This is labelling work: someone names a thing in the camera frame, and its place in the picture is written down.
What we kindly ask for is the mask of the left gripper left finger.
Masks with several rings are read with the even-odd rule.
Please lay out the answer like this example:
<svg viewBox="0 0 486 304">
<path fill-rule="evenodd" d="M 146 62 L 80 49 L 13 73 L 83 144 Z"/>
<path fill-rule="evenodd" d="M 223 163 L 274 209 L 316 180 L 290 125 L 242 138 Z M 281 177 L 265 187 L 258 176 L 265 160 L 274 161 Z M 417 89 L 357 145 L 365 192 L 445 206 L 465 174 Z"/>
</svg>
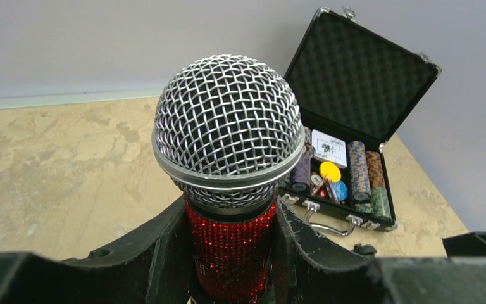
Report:
<svg viewBox="0 0 486 304">
<path fill-rule="evenodd" d="M 83 259 L 0 252 L 0 303 L 187 303 L 191 244 L 177 199 Z"/>
</svg>

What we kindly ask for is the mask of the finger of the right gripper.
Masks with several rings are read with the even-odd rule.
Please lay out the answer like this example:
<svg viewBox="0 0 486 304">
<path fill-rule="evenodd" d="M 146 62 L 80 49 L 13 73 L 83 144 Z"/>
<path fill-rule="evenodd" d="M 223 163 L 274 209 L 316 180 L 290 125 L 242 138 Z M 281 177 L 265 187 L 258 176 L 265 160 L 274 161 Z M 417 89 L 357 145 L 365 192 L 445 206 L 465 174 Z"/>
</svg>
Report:
<svg viewBox="0 0 486 304">
<path fill-rule="evenodd" d="M 486 232 L 469 232 L 442 239 L 448 257 L 486 257 Z"/>
</svg>

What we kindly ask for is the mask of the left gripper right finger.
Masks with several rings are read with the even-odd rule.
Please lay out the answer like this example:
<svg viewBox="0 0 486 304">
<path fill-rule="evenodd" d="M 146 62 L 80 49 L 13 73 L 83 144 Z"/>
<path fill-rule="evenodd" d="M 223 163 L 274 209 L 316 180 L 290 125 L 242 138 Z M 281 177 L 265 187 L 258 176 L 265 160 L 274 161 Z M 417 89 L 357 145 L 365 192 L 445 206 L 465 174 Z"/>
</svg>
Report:
<svg viewBox="0 0 486 304">
<path fill-rule="evenodd" d="M 366 258 L 276 207 L 277 303 L 486 303 L 486 258 Z"/>
</svg>

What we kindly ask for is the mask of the red glitter microphone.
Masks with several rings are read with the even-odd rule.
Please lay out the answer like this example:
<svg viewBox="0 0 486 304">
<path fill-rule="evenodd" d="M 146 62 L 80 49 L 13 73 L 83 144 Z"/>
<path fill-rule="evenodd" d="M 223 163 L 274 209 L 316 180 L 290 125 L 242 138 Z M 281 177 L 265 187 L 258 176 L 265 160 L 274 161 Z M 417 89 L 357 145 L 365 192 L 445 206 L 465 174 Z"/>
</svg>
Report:
<svg viewBox="0 0 486 304">
<path fill-rule="evenodd" d="M 214 303 L 256 303 L 268 287 L 278 188 L 304 149 L 299 105 L 268 65 L 216 54 L 161 93 L 154 156 L 182 191 L 200 287 Z"/>
</svg>

